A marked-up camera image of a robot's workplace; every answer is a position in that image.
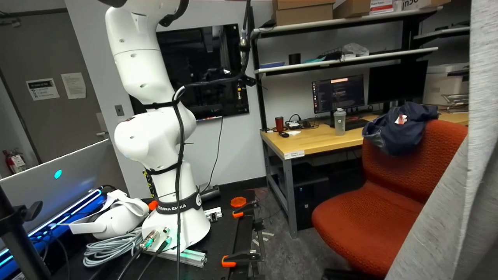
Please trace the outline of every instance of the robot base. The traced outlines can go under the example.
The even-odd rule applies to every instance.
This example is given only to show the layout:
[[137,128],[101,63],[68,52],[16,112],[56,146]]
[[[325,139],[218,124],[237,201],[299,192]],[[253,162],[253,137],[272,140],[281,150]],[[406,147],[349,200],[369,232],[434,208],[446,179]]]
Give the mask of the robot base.
[[[180,252],[183,252],[190,245],[201,241],[208,234],[211,223],[206,218],[202,207],[199,210],[191,208],[180,213],[180,219]],[[165,228],[169,229],[168,233],[163,232]],[[155,252],[167,236],[171,237],[171,243],[168,244],[165,251],[176,247],[177,214],[164,215],[154,210],[143,222],[142,236],[145,238],[152,230],[157,230],[161,235],[159,240],[154,241],[149,247],[149,251]]]

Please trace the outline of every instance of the orange office chair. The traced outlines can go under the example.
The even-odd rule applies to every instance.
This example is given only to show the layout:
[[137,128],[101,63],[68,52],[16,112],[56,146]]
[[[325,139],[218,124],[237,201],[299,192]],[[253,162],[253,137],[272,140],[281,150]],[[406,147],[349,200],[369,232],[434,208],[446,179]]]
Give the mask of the orange office chair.
[[[364,140],[366,183],[318,205],[312,215],[316,231],[354,268],[373,279],[385,277],[466,135],[465,126],[430,121],[415,152],[402,157],[389,156]],[[351,279],[342,278],[347,274],[326,270],[324,279]]]

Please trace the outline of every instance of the gray door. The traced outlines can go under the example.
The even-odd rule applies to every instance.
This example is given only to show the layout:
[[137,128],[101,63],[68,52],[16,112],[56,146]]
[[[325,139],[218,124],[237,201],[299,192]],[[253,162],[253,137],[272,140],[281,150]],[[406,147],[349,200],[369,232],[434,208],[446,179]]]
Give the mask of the gray door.
[[[0,37],[0,69],[42,162],[104,139],[97,136],[100,108],[68,13],[23,16],[20,27],[0,26]],[[61,74],[79,72],[86,98],[68,99]],[[54,79],[60,97],[34,101],[26,81],[46,78]],[[112,148],[103,166],[99,183],[125,188]]]

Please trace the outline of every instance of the water bottle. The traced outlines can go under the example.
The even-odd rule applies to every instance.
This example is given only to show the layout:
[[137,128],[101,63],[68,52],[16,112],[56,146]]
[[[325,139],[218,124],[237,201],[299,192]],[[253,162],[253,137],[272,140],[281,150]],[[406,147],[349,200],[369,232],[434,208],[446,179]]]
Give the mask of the water bottle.
[[334,122],[336,124],[336,135],[346,134],[346,112],[342,108],[337,108],[334,112]]

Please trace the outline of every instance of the chair seat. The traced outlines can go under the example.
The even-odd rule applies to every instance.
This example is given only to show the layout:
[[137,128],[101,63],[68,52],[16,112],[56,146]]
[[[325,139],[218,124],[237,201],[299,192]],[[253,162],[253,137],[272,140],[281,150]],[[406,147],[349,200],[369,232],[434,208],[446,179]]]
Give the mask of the chair seat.
[[312,221],[325,243],[351,265],[384,277],[422,207],[367,181],[318,205]]

